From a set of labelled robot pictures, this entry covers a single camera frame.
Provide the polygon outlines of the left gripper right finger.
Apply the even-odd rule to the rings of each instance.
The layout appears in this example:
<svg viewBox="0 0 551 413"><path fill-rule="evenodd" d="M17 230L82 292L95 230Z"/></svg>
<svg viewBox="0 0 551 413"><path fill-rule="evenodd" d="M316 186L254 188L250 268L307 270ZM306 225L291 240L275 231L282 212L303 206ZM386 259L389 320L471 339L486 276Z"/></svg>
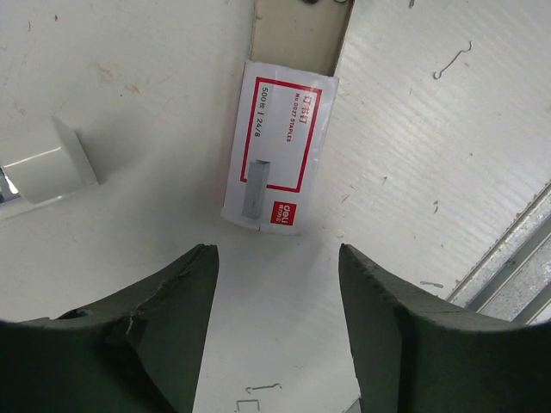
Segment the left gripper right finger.
<svg viewBox="0 0 551 413"><path fill-rule="evenodd" d="M549 411L549 324L453 305L349 244L338 276L362 411Z"/></svg>

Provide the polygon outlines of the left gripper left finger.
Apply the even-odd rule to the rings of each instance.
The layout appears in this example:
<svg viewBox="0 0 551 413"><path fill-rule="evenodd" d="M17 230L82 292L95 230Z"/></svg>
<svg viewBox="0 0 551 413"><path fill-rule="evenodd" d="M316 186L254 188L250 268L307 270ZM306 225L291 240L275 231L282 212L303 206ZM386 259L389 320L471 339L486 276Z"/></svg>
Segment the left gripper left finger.
<svg viewBox="0 0 551 413"><path fill-rule="evenodd" d="M60 317L2 322L2 411L190 412L219 266L199 244Z"/></svg>

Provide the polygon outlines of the white stapler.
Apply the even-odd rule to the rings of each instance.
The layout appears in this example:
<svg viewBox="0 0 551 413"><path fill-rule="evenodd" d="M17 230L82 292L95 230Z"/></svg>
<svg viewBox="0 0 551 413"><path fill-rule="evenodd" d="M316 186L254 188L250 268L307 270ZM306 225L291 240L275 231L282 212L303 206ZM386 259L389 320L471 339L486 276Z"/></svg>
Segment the white stapler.
<svg viewBox="0 0 551 413"><path fill-rule="evenodd" d="M1 219L97 184L76 131L56 117L1 129Z"/></svg>

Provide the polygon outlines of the red white staple box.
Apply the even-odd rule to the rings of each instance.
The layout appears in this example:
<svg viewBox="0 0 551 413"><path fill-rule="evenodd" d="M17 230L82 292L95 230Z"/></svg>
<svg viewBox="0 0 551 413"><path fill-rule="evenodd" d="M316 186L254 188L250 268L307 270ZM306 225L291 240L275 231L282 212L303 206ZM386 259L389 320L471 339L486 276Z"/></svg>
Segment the red white staple box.
<svg viewBox="0 0 551 413"><path fill-rule="evenodd" d="M221 215L254 231L306 227L338 80L247 61Z"/></svg>

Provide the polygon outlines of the staple box tray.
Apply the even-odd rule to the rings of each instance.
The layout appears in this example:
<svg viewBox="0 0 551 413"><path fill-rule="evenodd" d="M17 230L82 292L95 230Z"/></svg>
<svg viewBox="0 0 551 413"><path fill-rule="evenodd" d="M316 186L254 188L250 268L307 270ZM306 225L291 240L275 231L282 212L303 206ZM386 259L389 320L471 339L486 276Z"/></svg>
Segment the staple box tray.
<svg viewBox="0 0 551 413"><path fill-rule="evenodd" d="M352 1L256 0L249 60L335 73Z"/></svg>

